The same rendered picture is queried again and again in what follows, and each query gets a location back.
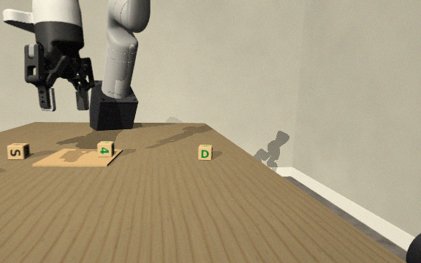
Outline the wooden letter block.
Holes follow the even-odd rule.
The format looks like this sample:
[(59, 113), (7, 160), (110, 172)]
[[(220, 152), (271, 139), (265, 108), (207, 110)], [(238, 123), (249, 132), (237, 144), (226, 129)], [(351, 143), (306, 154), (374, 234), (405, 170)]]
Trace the wooden letter block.
[(14, 143), (7, 146), (9, 160), (24, 160), (30, 156), (29, 143)]
[(112, 157), (114, 155), (114, 142), (100, 142), (97, 144), (98, 157)]
[(213, 153), (212, 145), (200, 145), (198, 149), (198, 160), (211, 161)]

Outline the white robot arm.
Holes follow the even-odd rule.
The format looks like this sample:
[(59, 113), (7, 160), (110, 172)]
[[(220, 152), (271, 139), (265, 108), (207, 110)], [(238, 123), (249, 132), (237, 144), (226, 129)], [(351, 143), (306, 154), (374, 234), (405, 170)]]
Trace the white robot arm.
[[(102, 92), (112, 98), (129, 95), (138, 41), (134, 33), (148, 25), (151, 0), (109, 0), (107, 7), (107, 50)], [(80, 27), (79, 0), (32, 0), (32, 12), (3, 11), (4, 22), (34, 33), (34, 24), (42, 21), (73, 23)]]

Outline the tan square mat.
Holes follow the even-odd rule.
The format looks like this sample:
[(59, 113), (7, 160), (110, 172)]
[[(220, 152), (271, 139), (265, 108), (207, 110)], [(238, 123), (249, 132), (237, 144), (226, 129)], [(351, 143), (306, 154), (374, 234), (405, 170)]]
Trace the tan square mat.
[(33, 167), (107, 167), (123, 149), (114, 149), (112, 157), (98, 157), (97, 149), (63, 149), (34, 164)]

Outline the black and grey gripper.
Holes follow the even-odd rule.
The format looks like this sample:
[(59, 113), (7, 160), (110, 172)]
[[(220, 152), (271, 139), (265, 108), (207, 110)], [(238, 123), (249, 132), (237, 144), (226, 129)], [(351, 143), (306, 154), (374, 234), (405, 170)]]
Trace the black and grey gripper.
[(77, 109), (89, 110), (88, 90), (95, 83), (91, 59), (80, 58), (79, 54), (84, 47), (83, 28), (73, 23), (42, 21), (34, 24), (34, 31), (36, 44), (24, 47), (25, 81), (37, 87), (41, 110), (56, 110), (51, 87), (59, 77), (75, 87)]

